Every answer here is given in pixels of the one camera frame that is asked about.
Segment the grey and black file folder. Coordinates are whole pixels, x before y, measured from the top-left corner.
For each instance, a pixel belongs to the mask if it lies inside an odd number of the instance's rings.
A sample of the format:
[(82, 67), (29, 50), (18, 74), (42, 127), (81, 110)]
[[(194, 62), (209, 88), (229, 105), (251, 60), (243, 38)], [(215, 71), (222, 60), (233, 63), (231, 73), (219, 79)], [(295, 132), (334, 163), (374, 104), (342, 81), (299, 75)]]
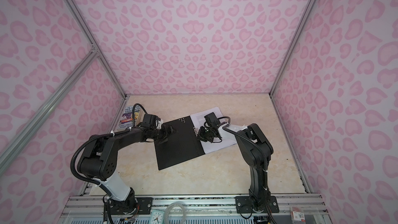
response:
[(165, 124), (171, 124), (177, 132), (169, 136), (169, 140), (161, 145), (154, 143), (159, 170), (175, 166), (204, 155), (202, 145), (197, 140), (194, 126), (189, 116), (175, 119)]

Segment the printed paper sheet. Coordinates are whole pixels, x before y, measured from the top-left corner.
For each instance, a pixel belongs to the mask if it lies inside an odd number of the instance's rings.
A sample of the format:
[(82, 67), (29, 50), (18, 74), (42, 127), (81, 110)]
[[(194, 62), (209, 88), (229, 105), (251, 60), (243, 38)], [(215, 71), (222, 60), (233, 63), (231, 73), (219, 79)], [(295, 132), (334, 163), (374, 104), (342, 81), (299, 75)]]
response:
[(218, 107), (190, 115), (197, 140), (202, 145), (205, 154), (237, 144), (235, 138), (228, 138), (220, 133), (220, 128), (230, 121), (228, 116), (223, 116)]

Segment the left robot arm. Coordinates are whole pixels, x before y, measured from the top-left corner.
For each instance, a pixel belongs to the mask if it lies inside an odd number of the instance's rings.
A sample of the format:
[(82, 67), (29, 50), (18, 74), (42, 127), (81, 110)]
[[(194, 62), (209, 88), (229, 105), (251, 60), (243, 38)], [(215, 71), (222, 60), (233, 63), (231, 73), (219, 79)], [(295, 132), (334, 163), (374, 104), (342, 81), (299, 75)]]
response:
[(145, 143), (148, 139), (164, 143), (177, 133), (171, 125), (156, 127), (132, 127), (124, 131), (93, 135), (73, 154), (71, 173), (79, 180), (99, 186), (108, 196), (105, 209), (108, 214), (137, 214), (139, 203), (134, 190), (127, 186), (116, 172), (118, 152), (132, 144)]

